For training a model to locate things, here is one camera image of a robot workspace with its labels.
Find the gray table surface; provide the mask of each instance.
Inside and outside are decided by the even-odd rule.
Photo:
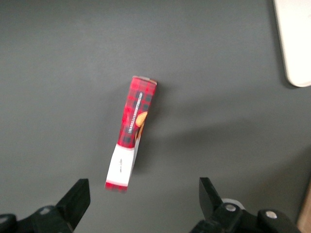
[[[158,81],[128,192],[104,189],[133,75]],[[75,232],[189,232],[199,177],[295,221],[311,87],[287,83],[270,0],[0,2],[0,211],[89,178]]]

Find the white label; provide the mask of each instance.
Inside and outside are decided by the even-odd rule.
[[[134,165],[134,154],[134,148],[129,149],[116,145],[112,154],[106,181],[117,185],[128,186]]]

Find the wooden edge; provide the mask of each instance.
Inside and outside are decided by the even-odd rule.
[[[311,233],[311,181],[307,190],[307,195],[299,214],[297,227],[302,233]]]

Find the white object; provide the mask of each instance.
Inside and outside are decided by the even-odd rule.
[[[125,148],[116,145],[113,151],[106,182],[118,186],[128,187],[132,175],[140,137],[137,138],[134,148]]]
[[[241,210],[245,210],[245,207],[238,200],[230,199],[230,198],[222,198],[223,203],[231,203],[239,206]]]
[[[311,0],[274,0],[285,73],[294,86],[311,85]]]

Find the metal bolt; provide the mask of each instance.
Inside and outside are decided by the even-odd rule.
[[[234,205],[228,204],[225,206],[225,209],[230,211],[230,212],[234,212],[237,210],[237,208]]]
[[[49,211],[50,211],[49,208],[44,207],[43,210],[40,211],[40,214],[41,214],[41,215],[45,215],[45,214],[47,214]]]
[[[8,217],[0,217],[0,224],[6,222],[8,220]]]
[[[272,219],[276,219],[277,218],[277,215],[276,215],[276,213],[274,213],[273,211],[266,211],[266,215],[267,215],[267,217],[269,217],[269,218],[272,218]]]

